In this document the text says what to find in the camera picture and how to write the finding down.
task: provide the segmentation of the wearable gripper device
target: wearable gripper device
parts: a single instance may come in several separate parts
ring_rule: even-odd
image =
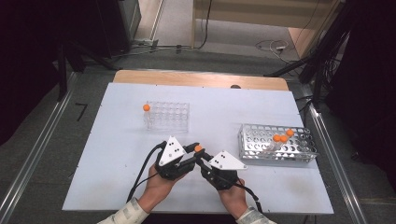
[[[194,152],[193,156],[181,161],[183,156]],[[237,170],[247,166],[227,151],[221,151],[215,157],[207,154],[199,143],[183,147],[174,136],[170,136],[166,146],[157,155],[155,169],[165,179],[175,180],[192,171],[195,164],[201,167],[201,175],[216,190],[230,189],[239,180]]]

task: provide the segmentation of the table surface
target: table surface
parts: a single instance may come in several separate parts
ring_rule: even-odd
[[[165,82],[172,82],[169,84],[174,87],[161,85]],[[282,91],[265,91],[268,85],[265,82],[276,83],[269,88]],[[202,87],[208,83],[216,88]],[[230,84],[244,88],[256,87],[259,90],[231,90]],[[176,137],[181,145],[201,142],[211,155],[226,149],[238,157],[235,135],[241,123],[259,120],[260,123],[266,124],[302,127],[293,96],[287,91],[287,84],[282,78],[119,71],[114,83],[107,87],[63,210],[117,210],[122,207],[129,188],[148,154],[146,150],[142,154],[141,150],[149,150],[162,140],[167,140],[166,135],[169,136],[166,133],[148,133],[144,130],[143,119],[139,117],[142,112],[135,108],[140,108],[145,100],[162,97],[170,102],[190,101],[190,131]],[[262,103],[251,112],[240,106],[241,101],[245,102],[247,108],[254,107],[259,101]],[[207,106],[202,106],[206,104],[211,105],[210,113]],[[221,125],[213,125],[213,119]],[[279,166],[279,163],[247,163],[247,171],[239,172],[238,175],[244,178],[247,186],[262,199],[264,212],[332,214],[332,206],[318,165],[315,161],[299,164],[295,167],[285,167]],[[138,188],[135,195],[140,195],[143,189],[143,186]],[[254,204],[249,195],[247,201]],[[201,177],[199,167],[195,167],[175,185],[171,194],[154,212],[226,213],[216,191]]]

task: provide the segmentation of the sleeve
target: sleeve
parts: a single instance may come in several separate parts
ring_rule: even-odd
[[[262,213],[257,211],[254,207],[249,207],[245,213],[236,220],[238,224],[276,224],[275,222],[265,217]]]
[[[140,224],[148,215],[137,203],[136,198],[132,198],[116,214],[111,215],[98,224]]]

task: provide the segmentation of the wrist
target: wrist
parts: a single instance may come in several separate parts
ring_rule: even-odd
[[[245,212],[248,209],[248,205],[247,204],[241,204],[236,206],[232,212],[230,212],[230,214],[233,216],[233,218],[235,218],[235,220],[239,219],[242,215],[245,214]]]
[[[162,199],[159,199],[156,197],[156,195],[144,192],[142,197],[137,200],[139,203],[140,207],[146,212],[150,213],[152,209],[154,209],[157,204],[159,204],[162,201]]]

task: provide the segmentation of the floor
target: floor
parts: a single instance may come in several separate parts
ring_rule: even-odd
[[[189,36],[191,32],[188,28],[183,28],[181,25],[170,25],[170,21],[173,19],[172,8],[174,7],[172,4],[176,1],[167,0],[163,3],[163,13],[158,20],[158,28],[153,36],[159,39],[159,43],[162,45],[187,45],[191,39],[191,36]],[[154,13],[157,15],[161,2],[142,0],[140,1],[141,7],[145,6],[145,2],[154,5],[152,8],[156,8],[153,11],[157,10]],[[187,6],[190,2],[183,1],[180,5],[184,4],[184,6]],[[201,29],[200,25],[201,22],[198,21],[196,27]],[[261,76],[275,72],[285,65],[285,62],[276,57],[271,50],[260,50],[255,46],[256,41],[259,42],[267,38],[289,41],[290,37],[281,28],[261,27],[262,30],[258,32],[257,27],[247,28],[240,27],[240,24],[226,24],[227,29],[223,33],[220,33],[226,34],[226,36],[214,37],[213,32],[211,32],[213,28],[210,29],[212,25],[216,29],[221,28],[220,23],[210,22],[207,45],[201,51],[182,51],[180,54],[176,54],[174,50],[170,49],[151,54],[131,54],[116,59],[114,63],[125,69],[208,71],[247,74],[249,76]],[[243,30],[242,33],[249,33],[249,37],[229,36],[227,32],[230,29],[241,29]],[[143,31],[140,34],[141,36],[139,38],[150,38],[150,35],[152,35],[151,32]],[[200,43],[200,36],[196,37],[197,43]],[[219,38],[226,40],[228,43],[221,46],[217,45],[216,43]],[[295,52],[292,50],[290,50],[290,54],[286,54],[285,52],[280,54],[284,56],[282,58],[298,60]],[[304,96],[303,87],[297,81],[299,72],[300,70],[297,69],[290,74],[282,76],[288,81],[289,88],[295,98]],[[76,74],[77,79],[75,81],[74,91],[71,93],[64,112],[58,120],[58,125],[54,128],[49,141],[44,146],[41,160],[36,165],[35,171],[31,174],[30,181],[25,186],[25,190],[8,223],[96,223],[111,214],[111,212],[63,212],[62,205],[79,157],[90,133],[97,109],[101,104],[106,85],[112,81],[114,74],[114,71],[108,71],[97,64],[88,66],[84,74]],[[35,142],[40,137],[41,130],[45,127],[53,108],[57,106],[57,91],[58,89],[54,88],[54,90],[49,92],[24,121],[14,136],[7,143],[0,146],[0,195],[2,198],[9,192],[8,188],[10,184],[13,183],[25,159],[28,157],[32,148],[35,147]],[[297,101],[296,103],[299,108],[302,108],[305,101]],[[81,106],[77,104],[88,105],[87,110],[80,120],[78,120],[78,117],[81,114]],[[326,105],[321,105],[321,108],[321,116],[326,123],[327,132],[332,139],[336,153],[346,170],[356,196],[361,202],[361,208],[367,219],[366,223],[394,223],[396,219],[394,213],[396,209],[396,202],[394,200],[396,195],[386,175],[372,164],[364,164],[360,161],[350,159],[355,149],[349,143],[348,130],[337,117],[332,115]],[[312,130],[316,129],[314,120],[309,114],[306,117],[306,127]],[[323,180],[328,186],[334,215],[317,216],[317,223],[354,223],[337,179],[334,177],[328,155],[323,150],[320,152],[318,165]],[[272,214],[269,218],[277,223],[302,223],[304,220],[304,216],[282,214]],[[205,223],[233,223],[229,217],[222,216],[170,217],[167,215],[152,215],[146,223],[186,223],[187,221],[190,223],[204,221]],[[308,223],[313,222],[313,218],[308,220]]]

